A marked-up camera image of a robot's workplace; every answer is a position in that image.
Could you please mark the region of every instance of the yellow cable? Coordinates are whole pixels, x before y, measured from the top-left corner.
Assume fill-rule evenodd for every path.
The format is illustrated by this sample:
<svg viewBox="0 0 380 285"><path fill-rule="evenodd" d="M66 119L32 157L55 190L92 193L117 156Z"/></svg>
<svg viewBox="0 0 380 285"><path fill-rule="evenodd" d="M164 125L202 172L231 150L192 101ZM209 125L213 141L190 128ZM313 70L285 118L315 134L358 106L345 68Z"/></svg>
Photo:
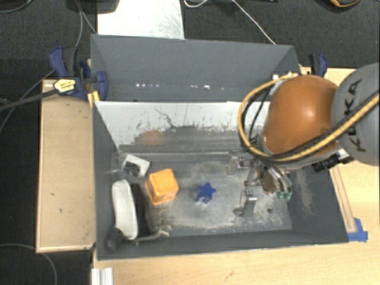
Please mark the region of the yellow cable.
<svg viewBox="0 0 380 285"><path fill-rule="evenodd" d="M240 105L239 111L237 113L237 128L239 131L240 137L243 139L244 144L249 148L250 151L253 153L264 156L264 157L271 157L271 155L264 153L262 151L259 151L257 148L255 148L247 139L245 135L245 131L242 125L242 112L243 108L249 102L249 100L257 94L258 92L262 91L263 89L285 79L291 79L293 77L297 76L296 74L288 74L285 76L280 77L277 80L269 81L268 83L263 84L262 86L252 90L243 100L242 104ZM359 121L362 117L364 117L375 105L379 103L379 95L375 96L372 100L367 102L360 110L358 110L345 124L337 128L334 132L332 132L330 135L328 135L326 138L318 142L317 144L301 151L300 153L293 154L288 157L283 157L281 159L273 159L275 162L288 162L291 160L302 158L303 156L307 156L308 154L313 153L314 151L318 151L328 145L330 142L334 141L338 136L342 133L344 133L346 130L348 130L351 126L353 126L357 121Z"/></svg>

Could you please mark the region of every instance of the gray bin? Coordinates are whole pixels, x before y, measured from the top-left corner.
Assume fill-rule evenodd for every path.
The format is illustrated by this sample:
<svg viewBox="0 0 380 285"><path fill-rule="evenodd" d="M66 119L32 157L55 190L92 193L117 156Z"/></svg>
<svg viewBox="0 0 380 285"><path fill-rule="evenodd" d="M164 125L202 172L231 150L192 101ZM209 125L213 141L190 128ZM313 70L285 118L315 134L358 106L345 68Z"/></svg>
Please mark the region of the gray bin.
<svg viewBox="0 0 380 285"><path fill-rule="evenodd" d="M93 36L91 60L93 71L105 70L110 83L107 101L93 106L99 260L347 242L327 171L294 172L290 202L277 201L270 213L265 196L253 217L234 219L231 210L238 206L245 174L223 173L229 153L240 149L239 102L273 74L299 70L293 47ZM159 145L147 145L141 138L146 132L160 132ZM150 171L171 167L180 190L169 204L170 237L138 246L125 242L110 252L105 248L114 225L110 162L118 150L151 161ZM136 183L143 187L144 181ZM199 208L192 192L206 181L217 192Z"/></svg>

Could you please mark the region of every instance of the black carpet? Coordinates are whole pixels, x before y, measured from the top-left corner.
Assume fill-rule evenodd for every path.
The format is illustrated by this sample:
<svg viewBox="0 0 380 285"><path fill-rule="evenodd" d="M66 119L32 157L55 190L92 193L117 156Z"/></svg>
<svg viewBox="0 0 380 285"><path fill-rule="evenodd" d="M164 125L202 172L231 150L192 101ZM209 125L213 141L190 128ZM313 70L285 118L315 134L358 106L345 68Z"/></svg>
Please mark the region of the black carpet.
<svg viewBox="0 0 380 285"><path fill-rule="evenodd" d="M362 0L339 9L327 0L237 0L278 44L296 48L299 61L323 53L331 67L357 68L379 62L378 2ZM96 23L96 6L82 2ZM0 3L0 10L6 9ZM183 9L185 37L268 43L230 1ZM35 0L22 11L0 14L0 98L19 99L50 71L47 54L73 46L80 19L72 0ZM78 59L90 54L85 25ZM6 112L0 112L0 123ZM39 104L19 107L0 134L0 244L34 245L39 154ZM50 255L58 284L89 283L89 252ZM0 247L0 284L53 284L49 263L21 247Z"/></svg>

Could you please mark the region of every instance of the orange cube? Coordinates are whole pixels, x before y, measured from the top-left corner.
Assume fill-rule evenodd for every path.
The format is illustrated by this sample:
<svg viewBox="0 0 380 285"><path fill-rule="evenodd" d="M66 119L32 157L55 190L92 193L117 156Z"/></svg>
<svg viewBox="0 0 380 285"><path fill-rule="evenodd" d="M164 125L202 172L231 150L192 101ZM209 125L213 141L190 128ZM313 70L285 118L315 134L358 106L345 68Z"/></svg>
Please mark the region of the orange cube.
<svg viewBox="0 0 380 285"><path fill-rule="evenodd" d="M149 175L145 188L153 205L175 199L179 189L171 169L165 169Z"/></svg>

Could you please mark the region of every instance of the wooden table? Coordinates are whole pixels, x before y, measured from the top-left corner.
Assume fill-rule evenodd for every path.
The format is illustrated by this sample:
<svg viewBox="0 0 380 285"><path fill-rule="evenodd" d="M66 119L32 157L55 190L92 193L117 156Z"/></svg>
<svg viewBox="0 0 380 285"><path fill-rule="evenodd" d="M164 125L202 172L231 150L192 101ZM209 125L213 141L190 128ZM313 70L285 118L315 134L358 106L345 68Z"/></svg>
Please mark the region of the wooden table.
<svg viewBox="0 0 380 285"><path fill-rule="evenodd" d="M350 72L331 69L326 78L338 84ZM45 82L44 90L50 88L51 82ZM44 99L36 235L39 252L90 249L95 242L90 140L88 104L70 97ZM379 167L353 162L335 167L332 176L347 227L352 227L352 211L369 232L367 243L102 262L94 257L93 267L112 267L116 285L380 284Z"/></svg>

